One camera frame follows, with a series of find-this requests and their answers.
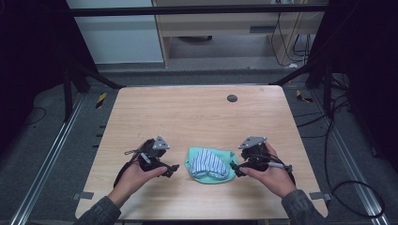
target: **hand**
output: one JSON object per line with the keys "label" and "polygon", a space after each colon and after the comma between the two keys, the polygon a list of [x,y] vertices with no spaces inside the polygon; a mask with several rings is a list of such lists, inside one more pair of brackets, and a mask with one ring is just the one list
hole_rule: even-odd
{"label": "hand", "polygon": [[[275,149],[273,149],[268,142],[266,142],[266,147],[270,154],[277,157]],[[240,170],[250,177],[263,183],[272,193],[281,198],[290,192],[297,190],[296,186],[293,184],[292,180],[287,174],[287,171],[284,169],[268,167],[266,171],[259,172],[252,168],[241,167]]]}
{"label": "hand", "polygon": [[160,176],[167,171],[166,167],[159,167],[152,171],[144,172],[138,162],[132,163],[120,177],[116,187],[108,195],[108,198],[120,208],[126,200],[141,188],[150,179]]}

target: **sleeve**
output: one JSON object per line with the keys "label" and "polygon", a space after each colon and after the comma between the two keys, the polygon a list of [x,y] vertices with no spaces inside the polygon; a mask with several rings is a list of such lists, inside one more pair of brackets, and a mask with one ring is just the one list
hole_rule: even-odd
{"label": "sleeve", "polygon": [[74,225],[113,225],[120,214],[117,206],[105,196],[86,211]]}
{"label": "sleeve", "polygon": [[327,224],[325,218],[315,209],[304,191],[298,189],[282,199],[282,206],[292,224]]}

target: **cable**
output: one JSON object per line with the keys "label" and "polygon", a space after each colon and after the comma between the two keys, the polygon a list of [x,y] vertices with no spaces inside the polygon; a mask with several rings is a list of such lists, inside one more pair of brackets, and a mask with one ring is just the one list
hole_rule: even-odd
{"label": "cable", "polygon": [[38,121],[42,120],[42,119],[44,118],[44,116],[46,116],[46,114],[47,114],[46,109],[44,109],[44,108],[42,108],[42,107],[34,107],[33,109],[36,109],[36,110],[43,110],[43,111],[44,111],[44,114],[43,114],[38,120],[36,120],[36,121],[34,121],[34,122],[23,124],[24,126],[36,124]]}
{"label": "cable", "polygon": [[[276,55],[276,51],[275,51],[274,46],[273,46],[273,37],[274,37],[274,34],[275,34],[275,32],[277,31],[277,29],[279,28],[279,33],[280,33],[280,35],[281,35],[281,40],[282,40],[282,44],[283,44],[283,47],[284,47],[284,53],[286,54],[287,58],[289,58],[293,63],[301,62],[302,60],[292,59],[292,58],[289,56],[289,53],[287,52],[286,44],[284,43],[283,34],[282,34],[281,26],[280,26],[280,21],[281,21],[281,12],[278,13],[278,20],[277,20],[277,22],[276,22],[275,30],[274,30],[274,32],[272,33],[272,36],[271,36],[272,50],[274,51],[274,53],[275,53],[275,55]],[[283,67],[289,66],[289,65],[284,65],[284,64],[280,63],[279,60],[278,60],[278,57],[277,57],[277,62],[278,62],[278,64],[279,64],[280,66],[283,66]]]}
{"label": "cable", "polygon": [[300,41],[301,41],[301,35],[297,35],[297,36],[296,36],[295,43],[293,44],[293,53],[294,53],[296,56],[302,57],[302,56],[304,56],[305,54],[298,54],[298,53],[305,52],[305,50],[296,50],[296,45],[297,45],[299,39],[300,39]]}
{"label": "cable", "polygon": [[268,154],[268,155],[269,155],[269,157],[268,156],[261,156],[261,155],[253,154],[253,155],[249,155],[249,158],[251,158],[251,157],[265,158],[265,159],[269,159],[270,161],[275,161],[275,162],[278,162],[278,163],[281,163],[282,165],[284,165],[284,163],[278,157],[275,157],[275,156],[273,156],[271,154]]}
{"label": "cable", "polygon": [[309,121],[309,122],[307,122],[307,123],[304,123],[304,124],[301,124],[301,125],[297,125],[297,127],[298,127],[298,128],[301,128],[301,127],[304,127],[304,126],[310,125],[311,123],[314,123],[314,122],[316,122],[316,121],[318,121],[318,120],[322,119],[322,118],[323,118],[323,117],[325,117],[325,116],[327,116],[327,115],[326,115],[326,114],[324,114],[324,115],[322,115],[322,116],[319,116],[318,118],[315,118],[314,120],[311,120],[311,121]]}
{"label": "cable", "polygon": [[[338,106],[335,106],[335,104],[337,102],[337,99],[342,98],[344,96],[345,96],[345,94],[337,97],[336,100],[333,102],[333,107],[332,107],[332,112],[333,113],[335,113],[337,109],[341,109],[343,106],[346,105],[347,101],[344,101],[344,102],[340,103]],[[350,212],[352,212],[352,213],[354,213],[354,214],[356,214],[356,215],[358,215],[360,217],[363,217],[363,218],[379,218],[380,216],[382,216],[384,214],[384,211],[386,209],[386,205],[384,204],[384,201],[381,198],[381,196],[377,193],[377,191],[374,188],[370,187],[369,185],[367,185],[367,184],[365,184],[365,183],[363,183],[361,181],[355,181],[355,180],[343,181],[343,182],[339,183],[338,185],[336,185],[335,187],[332,187],[332,185],[330,183],[330,180],[329,180],[329,172],[328,172],[328,139],[329,139],[329,134],[330,134],[330,132],[333,129],[333,126],[334,126],[334,116],[332,118],[330,118],[330,123],[329,123],[329,127],[328,127],[328,130],[327,130],[327,133],[326,133],[325,144],[324,144],[324,170],[325,170],[325,177],[326,177],[326,180],[327,180],[327,183],[328,183],[328,187],[330,189],[330,193],[342,206],[344,206]],[[365,187],[369,188],[376,195],[376,197],[378,198],[378,201],[379,201],[380,207],[381,207],[380,212],[378,214],[376,214],[376,215],[370,216],[370,215],[363,214],[363,213],[353,209],[352,207],[348,206],[345,202],[343,202],[336,195],[335,192],[336,192],[336,190],[338,188],[340,188],[340,187],[342,187],[344,185],[347,185],[347,184],[358,184],[358,185],[362,185],[362,186],[365,186]]]}
{"label": "cable", "polygon": [[331,78],[334,81],[334,83],[332,84],[333,87],[336,87],[336,88],[338,88],[340,90],[343,90],[343,91],[348,91],[349,86],[347,84],[345,84],[344,77],[343,77],[342,81],[340,81],[339,79],[337,79],[333,75],[331,76]]}
{"label": "cable", "polygon": [[[356,5],[353,7],[353,9],[350,11],[350,13],[348,14],[348,16],[347,16],[347,17],[343,20],[343,22],[337,27],[337,29],[335,30],[335,32],[325,41],[325,43],[318,49],[318,51],[314,53],[313,57],[315,57],[317,54],[319,54],[319,53],[321,52],[321,50],[322,50],[323,48],[325,48],[325,46],[327,46],[327,44],[334,38],[334,36],[336,36],[336,34],[337,34],[338,32],[340,32],[340,30],[341,30],[342,27],[345,25],[345,23],[348,21],[348,19],[351,18],[352,14],[353,14],[354,11],[357,9],[357,7],[358,7],[359,4],[360,4],[360,0],[358,0],[358,2],[357,2]],[[278,14],[278,21],[277,21],[277,26],[276,26],[276,27],[278,27],[279,24],[280,24],[280,18],[281,18],[281,12]],[[280,26],[279,26],[279,31],[280,31],[280,35],[282,36],[282,30],[281,30],[281,27],[280,27]],[[285,43],[284,43],[284,39],[283,39],[283,38],[282,38],[282,42],[283,42],[284,51],[285,51],[287,57],[288,57],[290,60],[292,60],[292,61],[301,62],[302,60],[294,60],[294,59],[291,59],[291,58],[290,58],[289,54],[287,53],[287,48],[286,48],[286,45],[285,45]]]}
{"label": "cable", "polygon": [[311,46],[312,46],[312,43],[311,43],[311,35],[307,35],[307,41],[306,41],[306,48],[305,48],[305,52],[304,52],[304,65],[305,64],[307,64],[306,63],[306,60],[307,60],[307,62],[308,62],[308,58],[310,57],[310,49],[311,49]]}
{"label": "cable", "polygon": [[6,4],[4,3],[4,0],[1,0],[1,5],[0,16],[3,15],[4,11],[6,11]]}
{"label": "cable", "polygon": [[300,136],[300,138],[302,138],[302,139],[305,139],[305,138],[308,138],[308,139],[310,139],[310,138],[323,138],[325,136],[326,136],[326,134],[319,135],[319,136]]}
{"label": "cable", "polygon": [[314,15],[312,15],[311,17],[307,17],[307,18],[303,18],[304,20],[310,20],[310,19],[312,19],[313,17],[315,17],[316,15],[318,15],[319,14],[319,12],[316,12]]}
{"label": "cable", "polygon": [[300,115],[295,115],[293,117],[301,117],[301,116],[306,116],[306,115],[313,115],[313,114],[320,114],[321,112],[311,112],[311,113],[305,113],[305,114],[300,114]]}
{"label": "cable", "polygon": [[305,71],[308,71],[309,69],[312,69],[315,64],[319,63],[322,57],[318,56],[321,52],[324,51],[326,46],[329,45],[329,43],[337,36],[337,34],[341,31],[345,23],[351,18],[351,16],[354,14],[354,11],[357,9],[358,5],[360,4],[360,0],[357,1],[356,5],[352,8],[352,10],[348,13],[348,15],[345,17],[343,22],[336,28],[336,30],[329,36],[329,38],[318,48],[316,52],[312,54],[312,59],[311,64],[306,64],[304,67],[300,67],[299,69],[295,70],[294,72],[290,73],[289,75],[279,79],[276,82],[271,82],[269,85],[283,85],[286,82],[291,81],[292,79],[296,78],[298,75],[302,74]]}

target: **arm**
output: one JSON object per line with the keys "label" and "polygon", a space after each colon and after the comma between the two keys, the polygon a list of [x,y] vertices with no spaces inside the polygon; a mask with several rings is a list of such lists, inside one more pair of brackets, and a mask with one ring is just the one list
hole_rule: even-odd
{"label": "arm", "polygon": [[[277,157],[275,149],[268,142],[266,147],[270,154]],[[240,168],[240,170],[281,197],[282,206],[292,224],[326,224],[325,218],[314,208],[304,191],[296,188],[284,169],[269,167],[264,172],[252,168]]]}
{"label": "arm", "polygon": [[132,163],[120,178],[116,187],[100,201],[86,211],[74,224],[115,224],[121,212],[120,208],[130,196],[150,179],[160,176],[167,171],[159,167],[149,172],[141,170],[137,163]]}

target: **blue and white striped fabric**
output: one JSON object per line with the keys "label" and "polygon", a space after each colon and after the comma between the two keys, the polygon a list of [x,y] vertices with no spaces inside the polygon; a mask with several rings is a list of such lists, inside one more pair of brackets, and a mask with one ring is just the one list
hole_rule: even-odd
{"label": "blue and white striped fabric", "polygon": [[193,158],[190,164],[190,173],[194,177],[209,175],[218,179],[225,179],[229,172],[230,170],[224,162],[205,148]]}

